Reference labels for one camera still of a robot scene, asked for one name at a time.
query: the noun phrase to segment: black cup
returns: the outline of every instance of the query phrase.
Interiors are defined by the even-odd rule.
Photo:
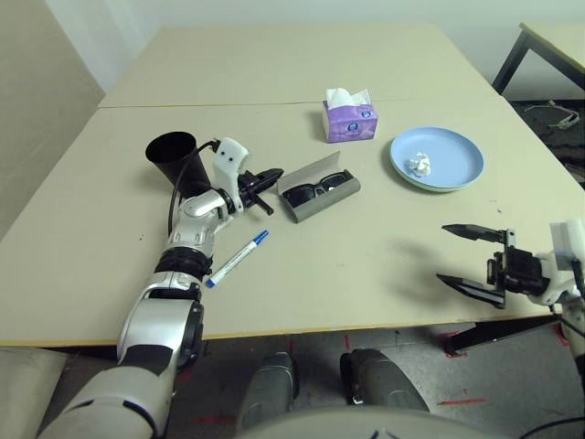
[[[180,131],[156,137],[146,147],[146,158],[163,171],[173,186],[186,165],[178,185],[183,198],[200,195],[211,187],[201,157],[194,153],[196,147],[195,137]]]

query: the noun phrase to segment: white marker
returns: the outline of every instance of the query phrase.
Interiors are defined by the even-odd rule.
[[[221,279],[223,279],[226,274],[231,272],[231,270],[234,269],[236,267],[236,265],[238,265],[242,259],[244,259],[250,253],[252,253],[252,251],[256,247],[258,247],[258,245],[262,242],[262,240],[264,238],[266,238],[267,236],[268,236],[268,231],[265,230],[260,235],[258,235],[256,238],[254,238],[252,241],[250,241],[248,244],[246,244],[246,246],[243,249],[241,249],[239,252],[237,252],[233,258],[231,258],[229,261],[227,261],[223,267],[221,267],[219,270],[217,270],[213,276],[211,276],[209,279],[207,279],[207,281],[205,282],[205,285],[207,285],[208,288],[213,288],[214,286],[219,284]]]

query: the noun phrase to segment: robot leg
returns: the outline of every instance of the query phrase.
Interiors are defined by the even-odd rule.
[[[429,411],[404,372],[379,350],[356,349],[344,354],[340,368],[349,403]]]
[[[265,358],[246,392],[236,423],[237,432],[289,412],[298,395],[297,376],[294,360],[286,352]]]

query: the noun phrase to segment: beige table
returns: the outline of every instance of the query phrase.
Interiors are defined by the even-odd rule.
[[[494,80],[504,91],[529,49],[585,90],[585,21],[572,23],[521,23],[518,37]]]
[[[499,247],[457,238],[441,225],[514,227],[520,248],[549,250],[551,221],[584,216],[579,185],[498,96],[473,108],[445,100],[375,104],[376,138],[336,145],[323,142],[319,104],[99,110],[1,242],[0,343],[115,342],[165,243],[171,187],[144,148],[173,130],[200,142],[238,139],[256,172],[293,171],[341,151],[341,166],[362,184],[301,224],[272,191],[264,198],[273,216],[254,208],[223,230],[216,267],[258,231],[271,236],[204,291],[205,338],[547,313],[519,294],[500,311],[443,285],[435,273],[483,281],[485,261]],[[388,144],[417,125],[469,136],[484,152],[484,175],[449,194],[402,181],[389,164]],[[204,156],[209,165],[212,154]]]
[[[495,94],[431,24],[183,27],[162,30],[101,107],[320,102],[332,87],[376,100]]]

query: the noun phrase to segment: pen cap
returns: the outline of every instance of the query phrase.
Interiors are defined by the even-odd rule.
[[[254,238],[253,241],[256,242],[256,245],[259,245],[264,240],[264,238],[266,238],[267,236],[268,236],[268,231],[264,230],[256,238]]]

